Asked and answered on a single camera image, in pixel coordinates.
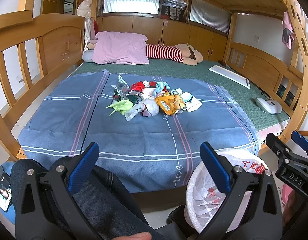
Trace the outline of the person right hand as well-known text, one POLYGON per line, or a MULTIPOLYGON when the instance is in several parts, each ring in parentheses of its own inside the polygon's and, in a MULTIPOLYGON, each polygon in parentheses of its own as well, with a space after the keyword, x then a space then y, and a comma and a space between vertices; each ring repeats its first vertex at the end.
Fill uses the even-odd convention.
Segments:
POLYGON ((288 196, 288 201, 284 207, 284 211, 282 213, 282 224, 285 226, 289 220, 293 217, 293 207, 296 203, 296 192, 293 190, 290 192, 288 196))

